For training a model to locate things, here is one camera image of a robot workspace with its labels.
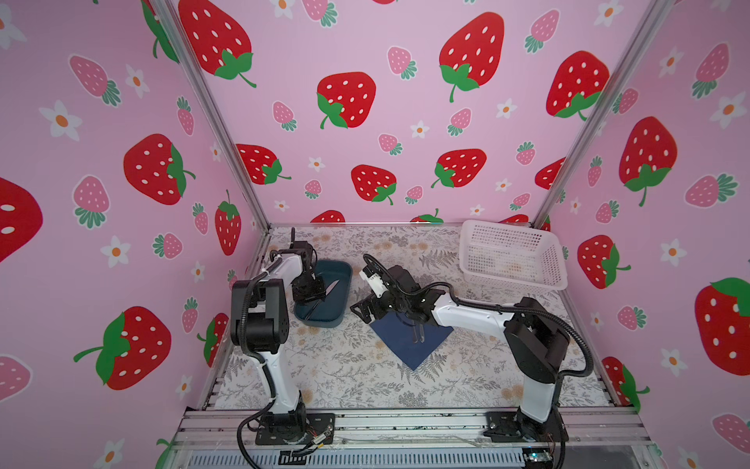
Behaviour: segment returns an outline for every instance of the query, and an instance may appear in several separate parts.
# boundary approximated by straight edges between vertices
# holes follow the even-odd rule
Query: strawberry wallpaper
[[[616,398],[672,469],[750,466],[749,17],[674,5],[552,214]]]
[[[172,1],[276,223],[533,218],[649,4]]]
[[[260,230],[149,2],[0,2],[0,466],[164,467]]]

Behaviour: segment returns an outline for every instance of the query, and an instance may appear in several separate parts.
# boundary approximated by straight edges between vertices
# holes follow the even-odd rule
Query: strawberry
[[[216,209],[214,225],[221,250],[226,256],[231,256],[237,249],[239,234],[242,231],[242,219],[239,217],[237,206],[230,202],[229,190],[226,191],[226,200]]]
[[[294,120],[294,113],[281,101],[276,101],[274,103],[274,120],[281,124],[281,128],[287,132],[293,132],[297,128],[297,121]]]
[[[203,206],[199,203],[193,205],[193,216],[195,217],[195,228],[202,235],[206,235],[209,232],[209,216],[203,210]]]
[[[735,195],[735,188],[740,185],[734,181],[734,176],[720,174],[715,177],[711,174],[697,180],[687,192],[685,201],[690,205],[707,209],[716,202],[726,202]]]
[[[565,159],[561,158],[554,163],[541,168],[536,176],[534,176],[534,183],[540,188],[549,191],[552,187],[552,183],[555,182],[557,174],[560,172],[560,168],[563,167],[563,163],[565,163]]]
[[[42,228],[42,211],[26,189],[0,178],[0,262]]]
[[[589,168],[589,187],[594,187],[600,177],[602,177],[602,158],[599,155],[596,155],[594,159],[591,160]]]
[[[162,134],[149,135],[125,153],[125,178],[142,194],[164,205],[174,205],[195,175],[183,169],[182,155]]]
[[[142,306],[122,312],[104,330],[103,346],[73,357],[78,362],[101,350],[96,372],[110,389],[127,389],[154,371],[170,354],[172,335],[154,313]]]
[[[526,37],[526,53],[536,54],[555,34],[560,21],[558,10],[549,10],[531,25],[531,35]]]
[[[341,214],[341,212],[337,212],[336,210],[327,210],[320,215],[316,216],[312,220],[310,220],[310,223],[346,223],[347,221],[344,220],[344,216]]]
[[[447,188],[460,188],[474,180],[487,162],[487,154],[480,149],[453,150],[437,159],[435,176]]]
[[[403,199],[409,205],[414,205],[422,198],[424,191],[420,185],[416,185],[413,188],[406,191],[406,197]]]
[[[745,422],[733,413],[725,413],[715,417],[711,423],[716,434],[724,438],[724,441],[739,451],[750,454],[750,422]]]
[[[599,99],[609,80],[607,65],[591,52],[579,50],[560,64],[547,95],[547,114],[568,118],[581,113]]]
[[[177,119],[180,121],[180,125],[182,125],[182,128],[187,135],[192,135],[193,129],[195,128],[195,120],[190,111],[191,109],[188,100],[185,99],[184,96],[180,96],[177,99]]]
[[[451,117],[451,124],[448,126],[448,135],[458,137],[469,127],[471,123],[471,109],[463,108]]]
[[[700,341],[714,365],[739,376],[750,374],[750,284],[725,278],[695,298]]]
[[[276,158],[274,152],[258,145],[237,144],[239,155],[242,157],[244,167],[250,180],[255,184],[272,184],[278,178],[291,179],[291,176],[281,175],[281,161]]]
[[[626,329],[630,329],[631,331],[646,327],[646,315],[644,314],[644,310],[638,309],[637,306],[632,308],[626,306],[619,310],[619,313],[617,313],[617,320]]]
[[[257,87],[243,75],[253,66],[253,47],[234,18],[209,0],[180,0],[177,9],[203,70],[225,80],[239,75],[248,85]]]
[[[716,44],[695,71],[697,81],[693,83],[693,98],[701,99],[703,96],[708,96],[716,88],[716,80],[724,76],[727,68],[729,68],[729,44],[725,42]]]
[[[34,372],[21,359],[0,353],[0,402],[20,394],[32,383]]]
[[[479,15],[448,39],[440,50],[442,79],[451,89],[450,102],[456,87],[462,92],[479,88],[490,81],[500,63],[506,26],[496,13]]]
[[[190,334],[198,321],[198,301],[192,296],[185,302],[182,312],[182,330]]]
[[[578,264],[594,287],[600,290],[614,283],[618,270],[630,270],[630,266],[618,267],[620,252],[605,235],[594,236],[578,246]]]
[[[380,134],[377,141],[380,144],[380,149],[391,155],[399,155],[404,150],[398,139],[392,135]]]
[[[360,164],[352,170],[352,183],[362,199],[368,202],[388,199],[393,205],[391,195],[396,192],[396,176],[390,171]]]
[[[633,88],[628,88],[620,93],[612,105],[612,112],[615,114],[625,114],[638,101],[638,92]]]
[[[68,62],[83,89],[91,96],[101,98],[106,105],[112,107],[117,107],[122,102],[117,83],[107,80],[107,73],[101,65],[76,54],[71,55]]]
[[[400,47],[388,49],[388,65],[394,75],[401,75],[402,80],[411,80],[417,73],[417,62],[412,60],[412,53]]]
[[[656,117],[646,117],[630,132],[619,160],[619,180],[633,192],[643,191],[642,207],[648,188],[661,184],[676,160],[672,134]]]
[[[318,109],[325,114],[320,128],[327,119],[337,127],[359,127],[370,114],[374,99],[375,82],[364,72],[353,71],[323,78],[318,83]]]
[[[205,338],[200,336],[198,332],[198,339],[205,342],[203,345],[203,357],[209,367],[214,365],[214,358],[216,353],[219,351],[219,342],[224,336],[224,330],[227,329],[227,322],[229,318],[224,313],[219,313],[211,320],[208,325],[208,329],[205,330]]]
[[[425,214],[418,217],[414,217],[411,223],[442,223],[443,219],[437,217],[437,213],[440,209],[435,209],[435,215]]]
[[[594,218],[599,223],[607,224],[612,221],[612,218],[617,218],[618,213],[620,213],[620,205],[616,200],[610,200],[609,203],[604,202],[599,207]]]

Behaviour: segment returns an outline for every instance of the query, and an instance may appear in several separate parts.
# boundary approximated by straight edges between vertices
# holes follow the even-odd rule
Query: pink strawberry
[[[409,205],[414,205],[419,201],[419,199],[422,198],[423,194],[422,187],[420,185],[416,185],[413,188],[406,191],[406,198],[404,199],[406,203]]]
[[[198,321],[198,301],[192,296],[185,302],[185,310],[182,312],[182,330],[190,334],[195,323]]]
[[[32,369],[13,355],[0,353],[0,402],[29,387]]]
[[[646,327],[646,315],[644,314],[644,310],[638,309],[637,306],[633,306],[632,308],[626,306],[619,310],[619,313],[617,313],[617,320],[626,329],[630,329],[631,331]]]
[[[510,209],[514,212],[516,210],[521,210],[521,207],[529,203],[529,199],[531,199],[531,194],[526,192],[525,194],[521,194],[518,197],[513,199],[513,203],[510,206]]]
[[[610,200],[609,203],[604,202],[599,207],[595,217],[599,223],[607,224],[612,221],[612,218],[617,218],[618,213],[620,213],[620,205],[616,200]]]
[[[122,102],[117,83],[107,80],[107,73],[101,65],[76,54],[71,55],[68,62],[83,89],[91,96],[101,98],[105,104],[112,107],[117,107]]]
[[[524,166],[531,164],[531,160],[533,160],[536,156],[534,144],[531,142],[523,142],[520,146],[518,146],[516,152],[518,152],[518,154],[516,155],[516,161]]]
[[[740,185],[734,181],[734,176],[721,174],[715,177],[711,174],[696,181],[687,192],[685,201],[690,205],[707,209],[716,202],[726,202],[735,195],[735,188]]]
[[[306,195],[308,199],[317,199],[322,191],[323,188],[320,187],[320,181],[317,179],[312,179],[304,185],[304,195]]]
[[[716,88],[716,80],[724,76],[727,68],[729,68],[729,45],[722,42],[716,44],[716,47],[695,71],[697,81],[693,83],[693,98],[701,99],[703,96],[708,96]]]
[[[716,434],[745,454],[750,454],[750,422],[745,422],[733,413],[725,413],[712,422]]]
[[[294,120],[294,113],[281,101],[276,101],[274,103],[274,119],[281,124],[281,128],[287,132],[293,132],[294,129],[297,128],[297,121]]]
[[[388,49],[388,65],[395,75],[401,75],[402,80],[411,80],[417,73],[417,62],[412,60],[412,54],[400,47]]]
[[[471,123],[471,109],[463,108],[451,117],[451,124],[448,126],[448,135],[458,137],[469,127]]]
[[[377,137],[377,141],[380,144],[380,149],[391,155],[399,155],[404,150],[398,139],[392,135],[380,134],[380,137]]]
[[[163,236],[159,234],[154,238],[154,244],[151,246],[154,248],[154,254],[167,259],[174,259],[182,252],[182,242],[171,233]]]
[[[596,185],[596,183],[599,181],[599,178],[602,176],[602,159],[599,157],[599,155],[596,155],[594,159],[591,160],[590,166],[589,187],[592,188]]]
[[[192,135],[195,128],[195,121],[191,114],[190,104],[188,104],[188,100],[184,96],[180,96],[177,99],[177,119],[179,119],[185,133]]]

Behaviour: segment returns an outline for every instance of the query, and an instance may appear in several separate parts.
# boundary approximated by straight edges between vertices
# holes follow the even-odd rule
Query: red strawberry
[[[487,162],[487,154],[480,149],[453,150],[437,159],[435,176],[447,188],[460,188],[474,180]]]
[[[725,42],[716,44],[695,71],[697,81],[693,83],[693,98],[701,99],[703,96],[708,96],[716,88],[716,80],[724,76],[727,68],[729,68],[729,44]]]
[[[185,194],[188,181],[182,156],[162,134],[149,135],[125,153],[125,178],[139,192],[164,205],[174,205]]]
[[[0,353],[0,402],[29,387],[33,374],[32,369],[19,358]]]
[[[661,184],[676,160],[672,134],[656,117],[646,117],[630,132],[619,160],[619,180],[633,192],[643,191],[642,207],[648,188]]]
[[[630,270],[630,266],[618,267],[620,252],[605,235],[594,236],[578,246],[578,264],[594,287],[600,290],[614,283],[618,270]]]
[[[226,191],[226,200],[219,204],[214,215],[216,235],[219,237],[219,245],[226,256],[231,256],[242,231],[242,219],[239,217],[237,206],[230,202],[230,192]]]
[[[91,96],[101,98],[105,104],[112,107],[117,107],[122,102],[117,83],[107,80],[107,73],[101,65],[76,54],[71,55],[68,61],[81,86]]]
[[[200,67],[216,77],[234,80],[253,66],[253,47],[248,34],[209,0],[180,0],[180,22],[187,33]]]
[[[440,50],[442,78],[451,89],[450,102],[456,87],[467,92],[490,81],[500,63],[503,51],[505,22],[496,13],[479,15],[459,29]]]
[[[352,170],[352,183],[362,199],[368,202],[388,199],[393,205],[391,195],[396,192],[396,176],[390,171],[360,164]]]
[[[291,176],[281,175],[281,161],[276,158],[274,152],[258,145],[237,144],[239,155],[242,157],[244,167],[250,180],[255,184],[271,184],[278,178],[291,179]]]
[[[725,278],[695,298],[700,341],[714,365],[739,376],[750,374],[750,284]]]
[[[563,163],[565,163],[565,159],[561,158],[554,163],[543,167],[536,176],[534,176],[534,183],[540,188],[549,191],[552,187],[552,183],[555,182],[557,174],[560,172],[560,168],[563,167]]]
[[[42,211],[34,196],[0,178],[0,262],[31,241],[42,228]]]
[[[577,113],[585,121],[581,111],[596,104],[607,80],[607,65],[591,52],[579,50],[557,69],[547,95],[547,114],[567,118]]]
[[[208,325],[208,329],[205,330],[205,338],[200,336],[198,332],[198,339],[205,342],[203,345],[203,357],[209,367],[214,365],[214,358],[216,353],[219,351],[219,342],[224,336],[224,331],[227,329],[227,322],[229,318],[224,313],[219,313],[211,320]]]
[[[325,114],[320,128],[331,119],[337,127],[354,128],[370,114],[375,82],[365,72],[329,75],[318,83],[318,108]]]
[[[127,389],[154,371],[170,354],[172,335],[154,313],[141,306],[128,308],[104,330],[103,347],[84,350],[73,357],[101,350],[96,372],[110,389]]]
[[[320,215],[316,216],[312,220],[310,220],[310,223],[346,223],[347,221],[344,220],[344,216],[341,214],[341,212],[337,212],[336,210],[327,210]]]

